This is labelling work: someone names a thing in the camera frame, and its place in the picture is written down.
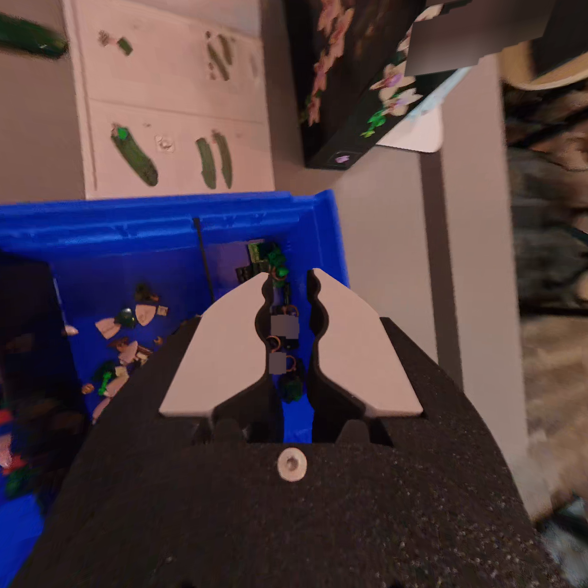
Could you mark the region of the black bin divider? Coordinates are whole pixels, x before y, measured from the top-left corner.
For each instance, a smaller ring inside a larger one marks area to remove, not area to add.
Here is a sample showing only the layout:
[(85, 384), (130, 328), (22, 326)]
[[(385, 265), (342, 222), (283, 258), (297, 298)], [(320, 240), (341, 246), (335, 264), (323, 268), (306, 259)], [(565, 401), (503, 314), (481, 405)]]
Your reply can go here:
[(210, 273), (208, 258), (206, 256), (206, 247), (205, 247), (204, 240), (203, 240), (202, 224), (201, 224), (200, 218), (199, 217), (193, 218), (193, 223), (194, 223), (194, 228), (195, 228), (197, 236), (198, 236), (198, 245), (199, 245), (199, 250), (201, 253), (201, 257), (202, 257), (202, 264), (203, 264), (203, 269), (204, 269), (204, 273), (205, 273), (205, 277), (206, 277), (206, 284), (207, 284), (209, 294), (210, 294), (210, 301), (211, 301), (211, 304), (213, 304), (216, 301), (215, 288), (214, 288), (211, 273)]

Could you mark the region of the pile of red green bricks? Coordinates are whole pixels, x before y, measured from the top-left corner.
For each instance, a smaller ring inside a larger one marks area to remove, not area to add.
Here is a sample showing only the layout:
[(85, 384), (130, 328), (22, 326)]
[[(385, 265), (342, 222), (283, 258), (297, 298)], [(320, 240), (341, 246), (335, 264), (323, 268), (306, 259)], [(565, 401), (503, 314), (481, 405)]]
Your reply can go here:
[(26, 457), (25, 433), (6, 402), (1, 402), (1, 505), (33, 495), (35, 469)]

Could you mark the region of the large blue plastic bin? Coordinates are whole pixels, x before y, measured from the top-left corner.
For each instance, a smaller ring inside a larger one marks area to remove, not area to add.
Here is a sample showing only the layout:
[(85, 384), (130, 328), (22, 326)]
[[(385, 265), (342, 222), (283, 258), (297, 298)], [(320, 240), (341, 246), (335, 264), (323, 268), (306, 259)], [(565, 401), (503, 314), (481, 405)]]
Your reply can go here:
[(348, 285), (334, 196), (176, 196), (1, 207), (1, 294), (25, 325), (33, 311), (83, 319), (121, 309), (147, 283), (187, 324), (130, 377), (92, 427), (43, 532), (11, 587), (357, 587), (357, 549), (336, 502), (344, 491), (308, 471), (288, 483), (276, 470), (285, 445), (256, 443), (265, 409), (281, 409), (268, 374), (269, 315), (261, 313), (262, 375), (251, 408), (234, 401), (221, 417), (253, 425), (252, 443), (206, 442), (207, 418), (163, 417), (159, 405), (211, 305), (205, 245), (268, 237), (282, 246), (301, 311), (301, 377), (308, 402), (320, 375), (319, 311), (305, 302), (307, 273), (320, 268)]

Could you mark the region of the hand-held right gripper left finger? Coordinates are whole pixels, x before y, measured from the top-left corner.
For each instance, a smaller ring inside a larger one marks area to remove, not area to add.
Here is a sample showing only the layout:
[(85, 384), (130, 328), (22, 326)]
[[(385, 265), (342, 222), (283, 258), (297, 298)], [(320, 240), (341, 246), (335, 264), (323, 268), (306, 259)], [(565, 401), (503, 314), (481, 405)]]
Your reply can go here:
[(261, 272), (214, 302), (159, 407), (195, 421), (195, 442), (281, 442), (282, 406), (269, 369), (273, 279)]

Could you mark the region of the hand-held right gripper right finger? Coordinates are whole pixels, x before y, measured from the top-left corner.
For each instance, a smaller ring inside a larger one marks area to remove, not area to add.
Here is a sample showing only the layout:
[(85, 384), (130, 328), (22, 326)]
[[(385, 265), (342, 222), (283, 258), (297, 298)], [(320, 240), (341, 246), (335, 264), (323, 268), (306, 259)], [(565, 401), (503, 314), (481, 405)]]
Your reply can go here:
[(386, 419), (419, 418), (423, 406), (387, 333), (359, 295), (322, 269), (307, 273), (307, 369), (312, 442), (391, 442)]

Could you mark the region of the orchid building set box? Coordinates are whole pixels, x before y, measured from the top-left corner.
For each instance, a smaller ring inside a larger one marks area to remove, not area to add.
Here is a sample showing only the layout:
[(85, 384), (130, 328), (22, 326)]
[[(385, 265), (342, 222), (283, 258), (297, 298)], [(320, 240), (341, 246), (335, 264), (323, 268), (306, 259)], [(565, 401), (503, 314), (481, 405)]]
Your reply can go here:
[(413, 25), (468, 1), (283, 1), (305, 166), (349, 169), (455, 70), (408, 75)]

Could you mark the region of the grey desk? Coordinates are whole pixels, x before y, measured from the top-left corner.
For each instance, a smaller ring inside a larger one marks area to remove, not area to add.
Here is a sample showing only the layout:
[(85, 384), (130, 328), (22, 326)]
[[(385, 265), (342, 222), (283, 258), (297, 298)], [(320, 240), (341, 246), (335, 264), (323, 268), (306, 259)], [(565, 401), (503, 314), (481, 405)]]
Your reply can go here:
[(306, 271), (317, 266), (359, 286), (359, 262), (385, 262), (392, 247), (424, 249), (424, 227), (401, 242), (384, 196), (361, 190), (351, 198), (324, 190), (155, 196), (1, 206), (1, 391), (17, 403), (53, 395), (82, 412), (82, 396), (65, 325), (79, 327), (117, 302), (127, 302), (134, 281), (155, 278), (172, 316), (154, 325), (170, 336), (174, 323), (210, 306), (193, 218), (202, 224), (206, 253), (244, 237), (274, 237), (284, 245), (295, 283), (305, 297)]

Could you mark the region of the dark green curved leaf brick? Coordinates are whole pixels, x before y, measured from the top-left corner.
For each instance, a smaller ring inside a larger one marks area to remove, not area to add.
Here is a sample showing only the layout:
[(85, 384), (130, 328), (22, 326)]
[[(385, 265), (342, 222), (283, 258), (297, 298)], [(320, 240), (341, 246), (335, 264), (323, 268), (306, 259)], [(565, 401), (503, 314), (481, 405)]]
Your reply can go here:
[(1, 50), (59, 59), (69, 44), (62, 33), (36, 22), (1, 13)]

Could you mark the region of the dark grey desk mat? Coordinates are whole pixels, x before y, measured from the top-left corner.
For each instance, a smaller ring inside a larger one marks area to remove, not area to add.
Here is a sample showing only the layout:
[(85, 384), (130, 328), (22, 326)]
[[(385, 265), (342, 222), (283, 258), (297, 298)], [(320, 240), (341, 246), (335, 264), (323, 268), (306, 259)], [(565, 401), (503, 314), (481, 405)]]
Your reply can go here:
[(455, 385), (463, 389), (442, 151), (421, 153), (419, 160), (437, 363)]

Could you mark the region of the building instruction booklet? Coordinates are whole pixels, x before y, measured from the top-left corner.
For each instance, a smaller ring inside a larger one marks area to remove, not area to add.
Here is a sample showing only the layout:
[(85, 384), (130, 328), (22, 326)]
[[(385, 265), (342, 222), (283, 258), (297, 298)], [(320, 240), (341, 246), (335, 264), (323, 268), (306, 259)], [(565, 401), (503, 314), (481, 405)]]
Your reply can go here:
[(259, 1), (63, 1), (87, 200), (275, 188)]

